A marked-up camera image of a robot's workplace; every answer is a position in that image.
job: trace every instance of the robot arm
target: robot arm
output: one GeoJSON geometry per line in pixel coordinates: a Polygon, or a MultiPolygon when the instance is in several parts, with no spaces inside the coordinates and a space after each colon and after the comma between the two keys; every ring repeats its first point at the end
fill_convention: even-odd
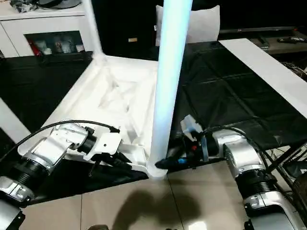
{"type": "MultiPolygon", "coordinates": [[[[195,146],[200,145],[203,161],[209,158],[202,128],[188,115],[182,122],[182,131],[195,146]]],[[[250,218],[246,230],[306,230],[296,209],[276,189],[276,178],[266,171],[260,154],[248,142],[241,130],[221,129],[212,133],[216,156],[225,158],[243,198],[245,211],[250,218]]]]}
{"type": "Polygon", "coordinates": [[[119,133],[103,133],[97,138],[93,129],[76,123],[55,126],[48,137],[39,140],[7,175],[0,177],[0,230],[19,228],[25,219],[20,208],[34,199],[37,188],[68,149],[82,153],[86,161],[106,161],[131,169],[129,160],[118,152],[121,141],[119,133]]]}

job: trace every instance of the black table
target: black table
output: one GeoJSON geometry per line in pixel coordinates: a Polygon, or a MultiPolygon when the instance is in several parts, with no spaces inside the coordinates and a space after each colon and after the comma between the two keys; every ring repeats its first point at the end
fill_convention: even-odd
{"type": "MultiPolygon", "coordinates": [[[[129,57],[157,60],[158,49],[130,54],[129,57]]],[[[1,64],[4,83],[10,83],[12,75],[17,82],[23,82],[25,76],[35,82],[35,86],[28,90],[20,86],[19,90],[13,91],[19,95],[18,101],[10,97],[12,91],[8,86],[1,85],[6,89],[4,92],[1,90],[1,97],[15,113],[20,111],[16,115],[31,131],[43,124],[90,61],[87,55],[61,56],[63,60],[48,58],[43,64],[35,57],[9,58],[1,64]],[[32,107],[27,106],[27,98],[34,100],[32,107]],[[40,114],[40,108],[45,108],[46,112],[40,114]]],[[[266,150],[296,146],[307,140],[307,120],[218,42],[186,45],[172,130],[180,130],[180,121],[188,114],[197,118],[206,128],[238,127],[266,150]]],[[[107,166],[101,166],[89,178],[90,168],[88,163],[63,160],[33,202],[147,178],[141,172],[107,166]]]]}

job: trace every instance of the tile floor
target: tile floor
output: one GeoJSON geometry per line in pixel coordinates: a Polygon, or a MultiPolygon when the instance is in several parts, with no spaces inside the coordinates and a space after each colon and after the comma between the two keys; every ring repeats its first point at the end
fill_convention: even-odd
{"type": "MultiPolygon", "coordinates": [[[[279,157],[283,151],[274,150],[279,157]]],[[[279,184],[289,187],[273,171],[279,184]]],[[[21,230],[242,230],[248,219],[226,162],[27,207],[21,230]]]]}

